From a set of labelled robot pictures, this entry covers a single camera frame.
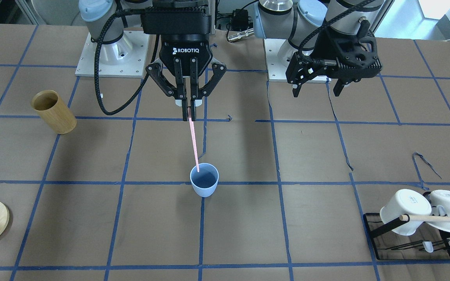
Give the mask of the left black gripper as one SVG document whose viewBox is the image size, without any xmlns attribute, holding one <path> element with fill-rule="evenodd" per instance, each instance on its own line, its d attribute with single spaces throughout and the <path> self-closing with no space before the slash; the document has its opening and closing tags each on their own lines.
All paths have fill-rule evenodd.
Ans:
<svg viewBox="0 0 450 281">
<path fill-rule="evenodd" d="M 338 79 L 334 96 L 339 97 L 347 82 L 373 78 L 382 71 L 373 32 L 360 27 L 357 34 L 343 34 L 328 27 L 318 34 L 313 52 L 305 57 L 293 55 L 286 70 L 286 80 L 292 84 L 294 98 L 298 98 L 302 84 L 313 73 Z"/>
</svg>

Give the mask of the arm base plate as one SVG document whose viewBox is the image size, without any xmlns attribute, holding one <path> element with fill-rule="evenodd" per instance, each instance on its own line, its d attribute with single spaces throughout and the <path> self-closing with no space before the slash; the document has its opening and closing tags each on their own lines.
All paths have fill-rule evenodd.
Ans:
<svg viewBox="0 0 450 281">
<path fill-rule="evenodd" d="M 143 78 L 145 62 L 150 55 L 150 36 L 142 31 L 125 31 L 123 37 L 112 44 L 103 45 L 100 53 L 99 76 L 102 78 Z M 94 76 L 96 43 L 88 34 L 75 75 Z"/>
<path fill-rule="evenodd" d="M 265 59 L 270 82 L 286 82 L 286 69 L 294 49 L 287 39 L 264 39 Z"/>
</svg>

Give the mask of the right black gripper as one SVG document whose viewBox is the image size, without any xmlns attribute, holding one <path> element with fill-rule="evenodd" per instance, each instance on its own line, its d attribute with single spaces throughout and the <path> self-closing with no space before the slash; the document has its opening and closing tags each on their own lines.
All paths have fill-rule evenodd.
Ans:
<svg viewBox="0 0 450 281">
<path fill-rule="evenodd" d="M 146 69 L 166 96 L 178 99 L 182 120 L 195 121 L 196 101 L 211 94 L 227 71 L 209 45 L 207 0 L 154 0 L 141 14 L 143 31 L 161 39 L 159 58 Z"/>
</svg>

